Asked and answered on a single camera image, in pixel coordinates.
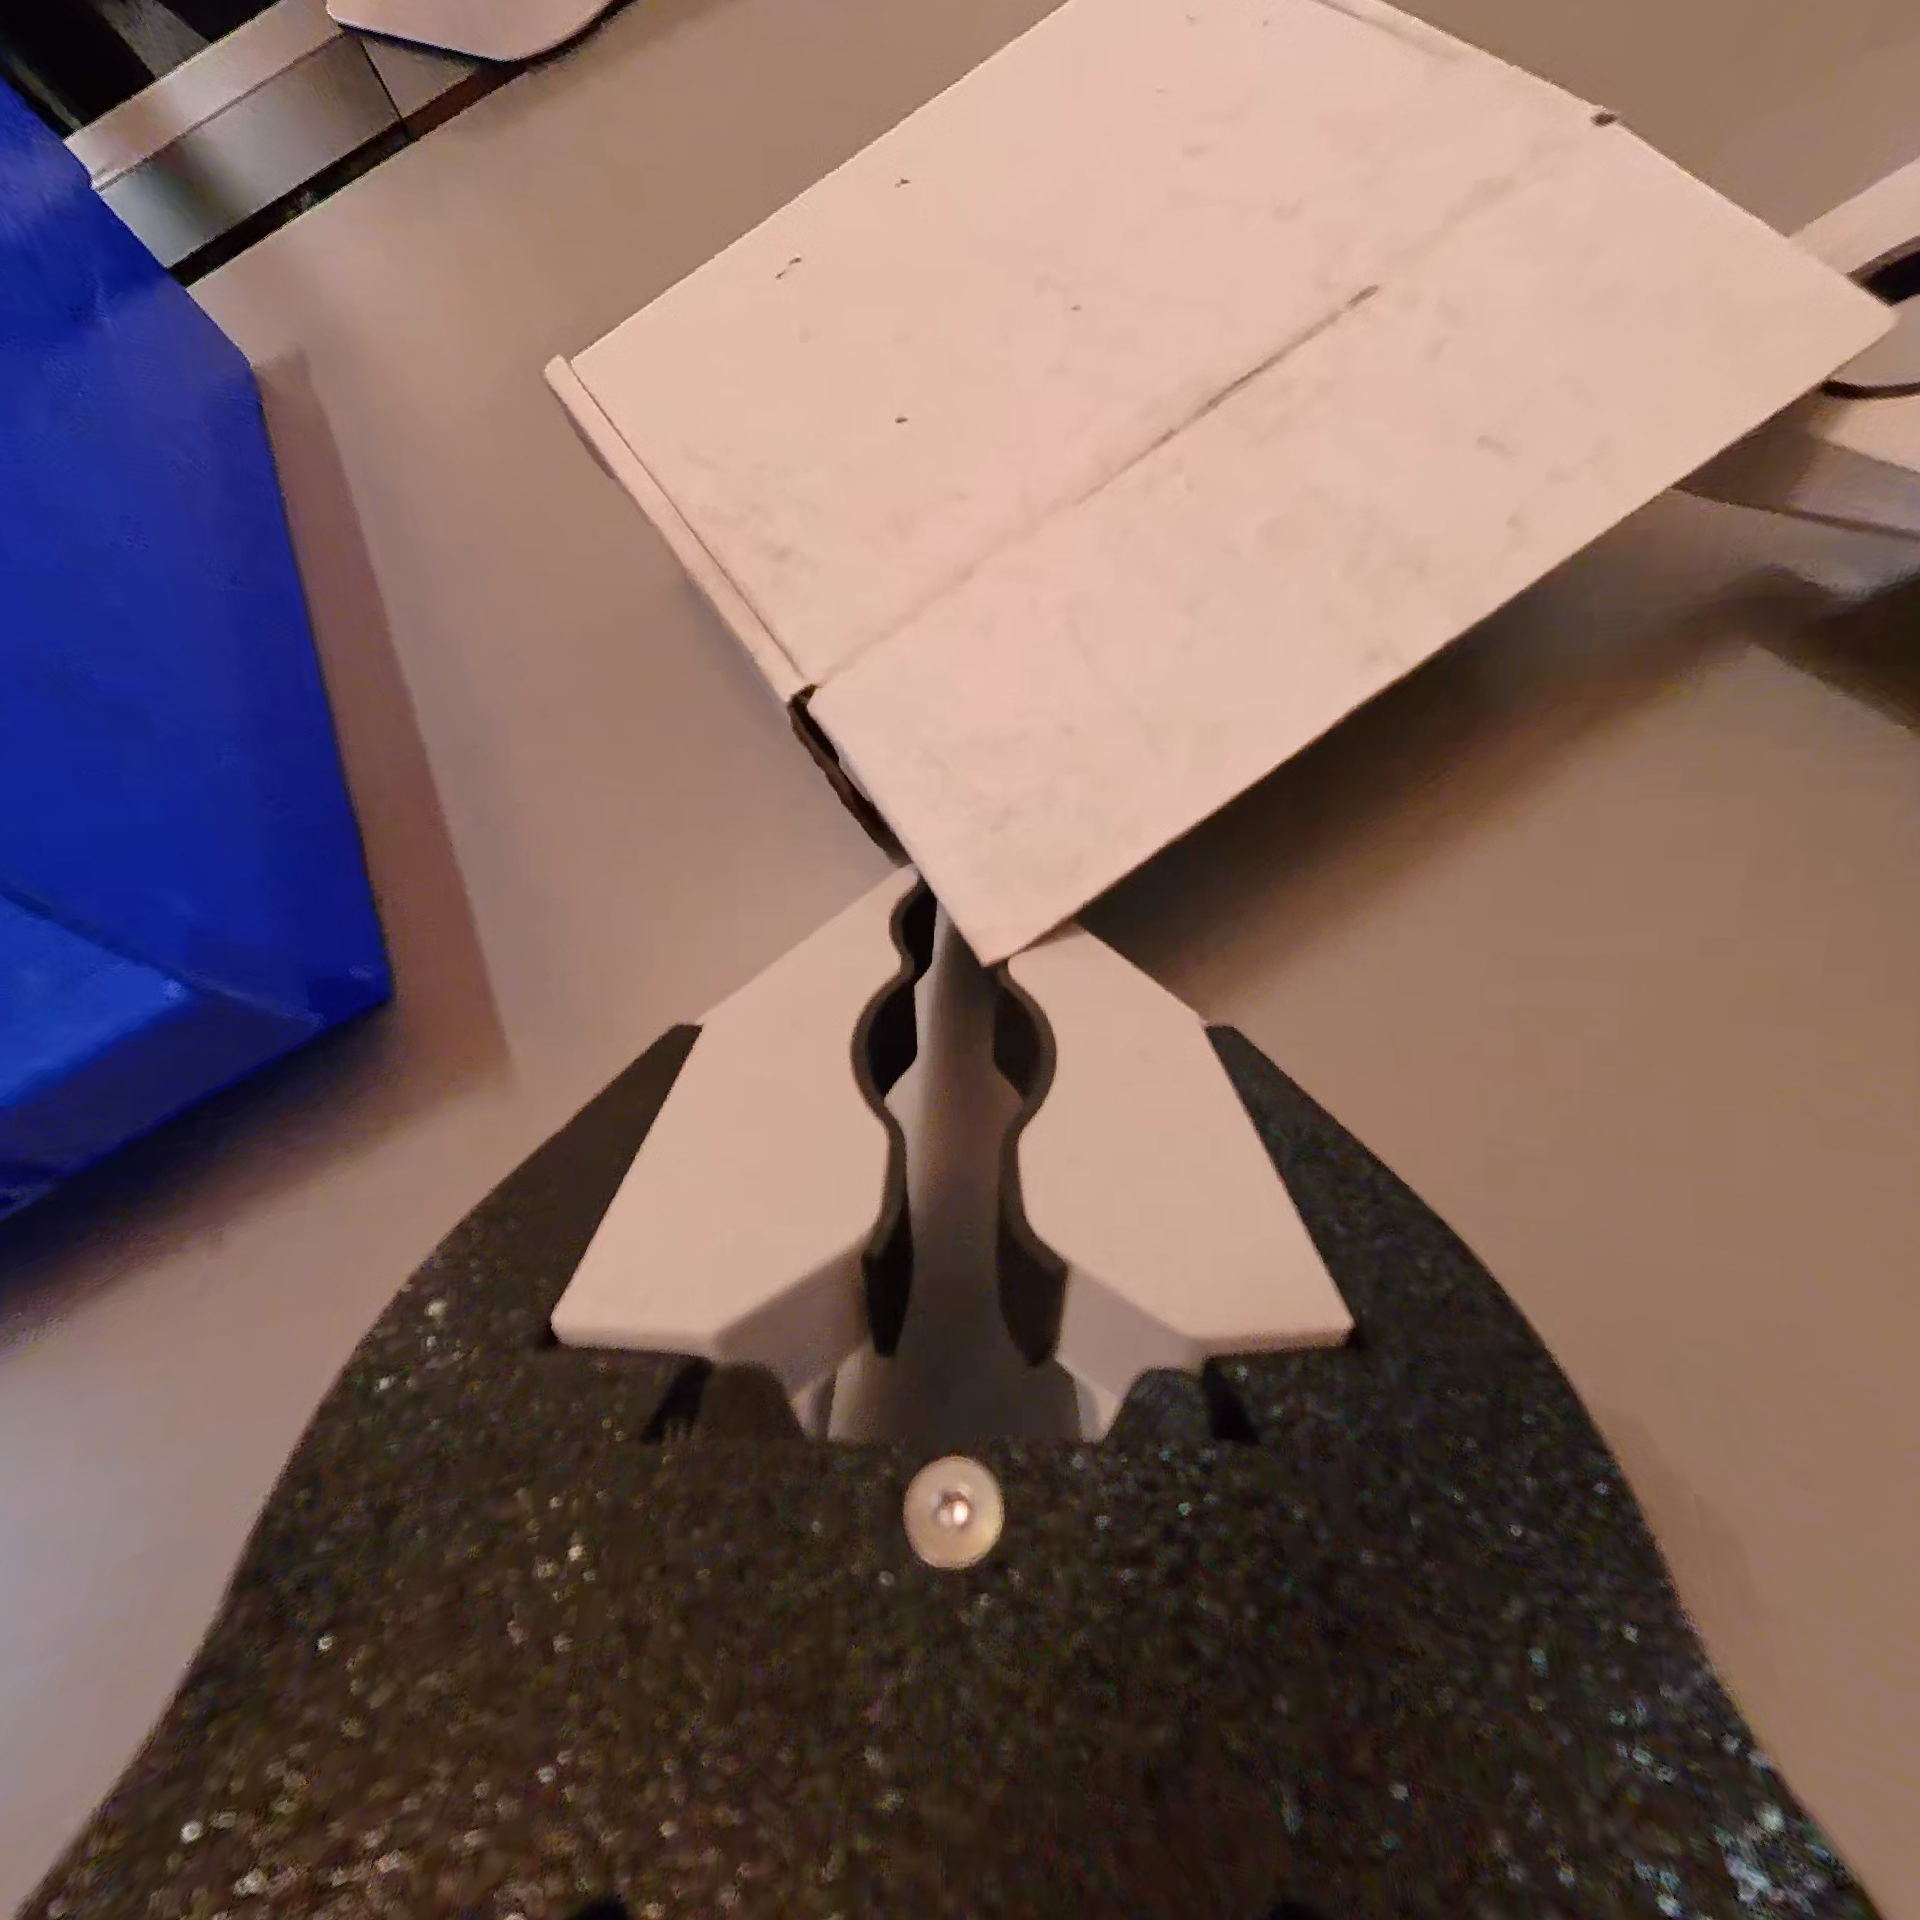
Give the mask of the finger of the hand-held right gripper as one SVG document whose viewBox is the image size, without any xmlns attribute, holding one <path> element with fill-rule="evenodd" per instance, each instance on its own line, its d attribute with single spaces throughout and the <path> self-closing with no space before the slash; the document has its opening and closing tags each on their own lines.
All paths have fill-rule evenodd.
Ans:
<svg viewBox="0 0 1920 1920">
<path fill-rule="evenodd" d="M 1794 245 L 1835 272 L 1862 282 L 1917 252 L 1920 164 L 1904 164 L 1852 198 L 1799 227 Z"/>
<path fill-rule="evenodd" d="M 1675 486 L 1723 505 L 1917 539 L 1917 397 L 1800 397 Z"/>
</svg>

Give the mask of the grey desk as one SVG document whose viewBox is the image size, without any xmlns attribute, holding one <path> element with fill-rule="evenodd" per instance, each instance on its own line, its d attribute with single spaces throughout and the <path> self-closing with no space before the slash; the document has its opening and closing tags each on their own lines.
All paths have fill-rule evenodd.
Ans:
<svg viewBox="0 0 1920 1920">
<path fill-rule="evenodd" d="M 395 1003 L 4 1234 L 4 1913 L 507 1172 L 879 857 L 543 363 L 1040 4 L 630 4 L 197 283 L 255 362 Z M 1915 544 L 1656 498 L 1096 932 L 1487 1259 L 1915 1915 Z"/>
<path fill-rule="evenodd" d="M 155 72 L 67 150 L 157 264 L 191 282 L 492 94 L 510 68 L 251 4 L 202 36 L 179 4 L 100 4 Z"/>
</svg>

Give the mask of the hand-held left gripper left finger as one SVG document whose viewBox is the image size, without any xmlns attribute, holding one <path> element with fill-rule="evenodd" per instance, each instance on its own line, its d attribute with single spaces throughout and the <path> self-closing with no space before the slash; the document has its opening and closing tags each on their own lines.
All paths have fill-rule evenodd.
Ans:
<svg viewBox="0 0 1920 1920">
<path fill-rule="evenodd" d="M 578 1352 L 760 1370 L 802 1426 L 886 1355 L 915 1232 L 890 1096 L 940 908 L 912 869 L 714 1006 L 550 1315 Z"/>
</svg>

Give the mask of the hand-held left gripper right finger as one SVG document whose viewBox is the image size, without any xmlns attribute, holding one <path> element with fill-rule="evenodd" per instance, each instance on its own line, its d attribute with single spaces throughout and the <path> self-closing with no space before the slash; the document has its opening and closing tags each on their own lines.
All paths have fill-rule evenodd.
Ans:
<svg viewBox="0 0 1920 1920">
<path fill-rule="evenodd" d="M 1208 1025 L 1062 928 L 994 970 L 999 1312 L 1106 1434 L 1150 1373 L 1335 1349 L 1347 1307 Z"/>
</svg>

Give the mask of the blue plastic bin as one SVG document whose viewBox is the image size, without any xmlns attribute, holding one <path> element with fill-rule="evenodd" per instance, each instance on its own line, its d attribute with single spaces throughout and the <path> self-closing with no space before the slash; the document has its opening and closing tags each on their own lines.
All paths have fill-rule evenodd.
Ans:
<svg viewBox="0 0 1920 1920">
<path fill-rule="evenodd" d="M 2 1214 L 394 996 L 247 356 L 2 109 Z"/>
</svg>

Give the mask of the white cardboard mailer box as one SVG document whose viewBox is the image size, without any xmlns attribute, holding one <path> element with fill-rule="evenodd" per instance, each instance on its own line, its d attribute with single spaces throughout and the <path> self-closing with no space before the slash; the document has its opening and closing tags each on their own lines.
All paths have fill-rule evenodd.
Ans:
<svg viewBox="0 0 1920 1920">
<path fill-rule="evenodd" d="M 1062 4 L 549 363 L 974 955 L 1887 334 L 1388 4 Z"/>
</svg>

